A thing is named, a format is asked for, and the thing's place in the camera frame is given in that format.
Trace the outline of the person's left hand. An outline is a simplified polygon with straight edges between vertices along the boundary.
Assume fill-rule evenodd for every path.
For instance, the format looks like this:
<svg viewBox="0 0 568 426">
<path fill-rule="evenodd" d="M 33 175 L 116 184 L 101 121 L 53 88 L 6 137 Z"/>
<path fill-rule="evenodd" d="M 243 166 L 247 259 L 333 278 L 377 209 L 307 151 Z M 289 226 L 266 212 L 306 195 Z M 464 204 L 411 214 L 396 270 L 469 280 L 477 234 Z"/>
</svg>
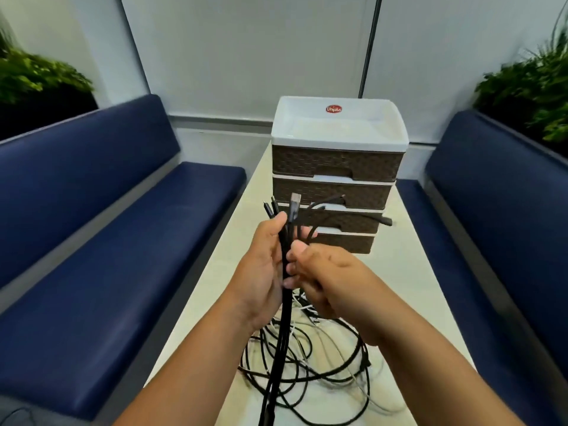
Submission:
<svg viewBox="0 0 568 426">
<path fill-rule="evenodd" d="M 248 250 L 217 300 L 224 319 L 247 336 L 273 318 L 282 304 L 284 288 L 301 286 L 299 275 L 284 277 L 284 271 L 295 271 L 295 264 L 283 263 L 285 258 L 280 244 L 275 250 L 261 248 L 258 226 Z"/>
</svg>

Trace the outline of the person's right hand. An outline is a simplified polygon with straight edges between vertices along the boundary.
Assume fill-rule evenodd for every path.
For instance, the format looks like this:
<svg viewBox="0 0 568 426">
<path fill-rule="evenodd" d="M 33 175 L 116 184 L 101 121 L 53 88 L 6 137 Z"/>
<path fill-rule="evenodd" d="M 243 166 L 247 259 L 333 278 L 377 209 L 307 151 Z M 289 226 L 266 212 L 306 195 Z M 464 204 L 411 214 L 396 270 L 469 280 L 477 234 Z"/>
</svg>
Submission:
<svg viewBox="0 0 568 426">
<path fill-rule="evenodd" d="M 291 264 L 295 264 L 295 271 L 287 270 L 288 277 L 299 275 L 299 289 L 321 317 L 343 319 L 358 331 L 366 344 L 380 344 L 377 307 L 387 286 L 362 261 L 332 246 L 329 260 L 316 265 Z"/>
</svg>

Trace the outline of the person's left forearm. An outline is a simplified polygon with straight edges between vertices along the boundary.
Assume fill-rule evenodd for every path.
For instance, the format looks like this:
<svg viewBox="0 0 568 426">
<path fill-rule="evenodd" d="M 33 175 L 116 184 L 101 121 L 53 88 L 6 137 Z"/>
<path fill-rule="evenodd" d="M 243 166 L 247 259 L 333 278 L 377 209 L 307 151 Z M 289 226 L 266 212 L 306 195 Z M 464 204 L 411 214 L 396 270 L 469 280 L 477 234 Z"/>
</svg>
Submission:
<svg viewBox="0 0 568 426">
<path fill-rule="evenodd" d="M 216 301 L 113 426 L 214 426 L 245 346 L 278 308 Z"/>
</svg>

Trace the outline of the person's right forearm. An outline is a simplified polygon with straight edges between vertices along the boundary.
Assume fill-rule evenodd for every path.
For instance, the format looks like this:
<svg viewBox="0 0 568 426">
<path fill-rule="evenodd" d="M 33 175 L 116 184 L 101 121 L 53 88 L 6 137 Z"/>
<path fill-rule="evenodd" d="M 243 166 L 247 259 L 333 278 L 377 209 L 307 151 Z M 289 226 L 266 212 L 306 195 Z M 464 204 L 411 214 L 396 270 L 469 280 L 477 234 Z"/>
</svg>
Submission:
<svg viewBox="0 0 568 426">
<path fill-rule="evenodd" d="M 418 426 L 526 426 L 470 362 L 400 298 L 373 307 L 372 323 Z"/>
</svg>

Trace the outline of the brown woven-pattern drawer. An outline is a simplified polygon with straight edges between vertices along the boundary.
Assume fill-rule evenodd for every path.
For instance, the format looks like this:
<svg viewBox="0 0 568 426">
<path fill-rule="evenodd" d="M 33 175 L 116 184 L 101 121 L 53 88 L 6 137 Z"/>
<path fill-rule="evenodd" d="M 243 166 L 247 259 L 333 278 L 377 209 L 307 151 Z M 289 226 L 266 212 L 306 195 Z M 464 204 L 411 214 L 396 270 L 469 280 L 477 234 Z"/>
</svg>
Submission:
<svg viewBox="0 0 568 426">
<path fill-rule="evenodd" d="M 311 205 L 323 199 L 345 197 L 345 206 L 350 209 L 384 209 L 394 183 L 361 184 L 321 182 L 305 179 L 288 179 L 273 177 L 273 195 L 279 201 L 288 201 L 292 193 L 301 196 L 302 205 Z"/>
<path fill-rule="evenodd" d="M 340 247 L 353 254 L 369 254 L 375 236 L 341 235 L 319 232 L 317 236 L 310 240 L 310 243 L 321 243 Z"/>
<path fill-rule="evenodd" d="M 340 233 L 376 235 L 380 225 L 392 226 L 393 221 L 382 211 L 356 211 L 339 202 L 302 205 L 294 221 L 305 227 L 332 229 Z"/>
<path fill-rule="evenodd" d="M 272 145 L 273 173 L 312 178 L 346 177 L 355 181 L 393 182 L 404 153 L 336 150 Z"/>
</svg>

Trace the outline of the blue bench seat cushion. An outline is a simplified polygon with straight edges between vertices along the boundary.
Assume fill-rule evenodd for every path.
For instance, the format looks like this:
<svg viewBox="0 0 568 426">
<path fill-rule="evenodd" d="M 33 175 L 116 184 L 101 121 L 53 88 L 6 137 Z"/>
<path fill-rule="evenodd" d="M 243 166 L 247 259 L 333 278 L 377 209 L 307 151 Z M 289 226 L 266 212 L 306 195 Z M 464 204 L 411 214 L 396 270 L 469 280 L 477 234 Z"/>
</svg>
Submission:
<svg viewBox="0 0 568 426">
<path fill-rule="evenodd" d="M 0 315 L 0 395 L 93 420 L 239 196 L 183 162 Z"/>
<path fill-rule="evenodd" d="M 481 377 L 527 426 L 564 426 L 420 183 L 396 188 Z"/>
</svg>

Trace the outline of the blue bench backrest cushion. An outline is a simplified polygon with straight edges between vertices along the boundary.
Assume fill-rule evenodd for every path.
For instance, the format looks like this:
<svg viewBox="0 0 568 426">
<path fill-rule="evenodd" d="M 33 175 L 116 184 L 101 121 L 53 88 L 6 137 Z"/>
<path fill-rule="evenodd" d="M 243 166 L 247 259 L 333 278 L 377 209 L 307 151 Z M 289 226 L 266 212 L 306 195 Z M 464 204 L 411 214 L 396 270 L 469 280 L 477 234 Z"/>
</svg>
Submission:
<svg viewBox="0 0 568 426">
<path fill-rule="evenodd" d="M 568 167 L 461 111 L 427 174 L 543 344 L 568 356 Z"/>
<path fill-rule="evenodd" d="M 0 145 L 0 289 L 179 152 L 153 94 Z"/>
</svg>

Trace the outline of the black vertical window bar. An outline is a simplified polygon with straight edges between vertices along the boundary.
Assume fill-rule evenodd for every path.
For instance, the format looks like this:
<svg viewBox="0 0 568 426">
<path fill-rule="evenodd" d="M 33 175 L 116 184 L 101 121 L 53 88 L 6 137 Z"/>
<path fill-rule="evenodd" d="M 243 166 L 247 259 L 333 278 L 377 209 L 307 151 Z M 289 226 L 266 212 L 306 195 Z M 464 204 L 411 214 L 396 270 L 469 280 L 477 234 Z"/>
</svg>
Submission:
<svg viewBox="0 0 568 426">
<path fill-rule="evenodd" d="M 359 93 L 358 93 L 359 99 L 362 99 L 363 96 L 364 96 L 367 74 L 368 74 L 370 61 L 371 61 L 371 57 L 372 57 L 373 46 L 374 46 L 374 39 L 375 39 L 375 35 L 376 35 L 376 32 L 377 32 L 378 21 L 379 21 L 379 17 L 380 17 L 381 5 L 382 5 L 382 0 L 376 0 L 375 1 L 372 25 L 371 25 L 370 35 L 369 35 L 369 39 L 368 39 L 367 47 L 366 47 L 365 62 L 364 62 L 364 65 L 363 65 L 361 81 L 360 81 L 360 85 L 359 85 Z"/>
<path fill-rule="evenodd" d="M 140 56 L 139 56 L 139 53 L 138 53 L 138 48 L 136 46 L 135 39 L 132 35 L 132 29 L 131 29 L 126 11 L 124 9 L 123 0 L 117 0 L 117 8 L 118 8 L 119 13 L 122 17 L 122 22 L 123 22 L 123 25 L 124 25 L 124 28 L 125 28 L 126 39 L 128 41 L 129 51 L 130 51 L 133 63 L 135 65 L 134 70 L 136 71 L 135 77 L 137 78 L 136 80 L 138 81 L 138 88 L 140 89 L 140 91 L 143 94 L 149 94 L 149 93 L 151 93 L 151 90 L 150 90 L 149 85 L 148 85 L 148 81 L 147 81 L 147 78 L 146 78 L 146 73 L 144 71 L 143 64 L 141 63 L 141 59 L 140 59 Z"/>
</svg>

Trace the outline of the dark planter box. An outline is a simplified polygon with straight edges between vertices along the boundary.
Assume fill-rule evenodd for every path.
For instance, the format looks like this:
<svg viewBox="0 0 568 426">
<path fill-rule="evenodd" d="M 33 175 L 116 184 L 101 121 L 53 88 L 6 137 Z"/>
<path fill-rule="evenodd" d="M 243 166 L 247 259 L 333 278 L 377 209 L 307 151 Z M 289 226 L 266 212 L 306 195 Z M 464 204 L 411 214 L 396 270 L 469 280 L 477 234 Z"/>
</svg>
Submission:
<svg viewBox="0 0 568 426">
<path fill-rule="evenodd" d="M 500 122 L 568 159 L 568 140 L 560 142 L 545 140 L 544 127 L 530 125 L 537 112 L 537 105 L 534 101 L 522 97 L 509 96 L 495 103 L 493 98 L 478 97 L 473 107 L 481 114 Z"/>
<path fill-rule="evenodd" d="M 92 92 L 72 85 L 25 93 L 15 103 L 0 101 L 0 142 L 97 109 Z"/>
</svg>

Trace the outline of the green leafy plant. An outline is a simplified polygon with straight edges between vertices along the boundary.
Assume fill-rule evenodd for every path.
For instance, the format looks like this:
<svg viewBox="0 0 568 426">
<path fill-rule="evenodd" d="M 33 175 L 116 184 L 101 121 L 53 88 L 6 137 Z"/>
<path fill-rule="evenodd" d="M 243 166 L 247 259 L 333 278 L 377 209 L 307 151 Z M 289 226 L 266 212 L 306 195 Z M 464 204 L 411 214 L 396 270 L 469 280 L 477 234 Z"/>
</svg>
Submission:
<svg viewBox="0 0 568 426">
<path fill-rule="evenodd" d="M 568 0 L 550 39 L 529 51 L 529 57 L 486 73 L 475 96 L 493 98 L 495 103 L 509 96 L 534 101 L 537 112 L 530 125 L 544 127 L 545 140 L 568 140 Z"/>
<path fill-rule="evenodd" d="M 18 49 L 0 28 L 0 103 L 15 104 L 30 93 L 68 85 L 92 92 L 93 83 L 73 66 Z"/>
</svg>

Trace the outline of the white plastic drawer unit frame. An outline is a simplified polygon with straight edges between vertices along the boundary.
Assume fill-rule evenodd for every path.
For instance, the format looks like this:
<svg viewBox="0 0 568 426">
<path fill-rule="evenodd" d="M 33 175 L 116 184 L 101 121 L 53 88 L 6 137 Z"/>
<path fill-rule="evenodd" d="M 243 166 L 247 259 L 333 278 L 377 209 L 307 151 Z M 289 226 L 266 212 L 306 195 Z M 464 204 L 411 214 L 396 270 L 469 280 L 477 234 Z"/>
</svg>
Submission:
<svg viewBox="0 0 568 426">
<path fill-rule="evenodd" d="M 339 114 L 327 113 L 325 111 L 326 107 L 332 104 L 342 106 L 343 111 Z M 399 110 L 394 103 L 389 100 L 283 96 L 279 100 L 274 116 L 272 145 L 336 150 L 399 152 L 405 154 L 408 149 L 409 139 Z M 288 179 L 299 178 L 321 182 L 335 181 L 340 183 L 396 183 L 396 179 L 393 182 L 369 182 L 355 181 L 346 177 L 329 175 L 317 175 L 312 178 L 307 178 L 273 173 L 273 177 Z M 299 210 L 302 204 L 301 196 L 298 193 L 292 193 L 288 201 L 279 201 L 275 199 L 273 195 L 273 203 L 278 204 L 280 209 L 289 211 L 292 198 L 295 198 L 295 200 L 299 202 L 299 204 L 296 205 Z M 328 202 L 339 202 L 345 205 L 345 197 L 343 195 L 330 197 L 304 206 L 313 206 L 314 204 Z M 383 215 L 386 216 L 385 208 L 381 210 L 353 210 L 367 212 L 382 211 Z M 375 238 L 378 235 L 378 232 L 376 235 L 363 235 L 359 233 L 340 233 L 337 230 L 324 228 L 316 229 L 316 232 L 317 234 L 322 232 L 341 235 L 375 236 Z"/>
</svg>

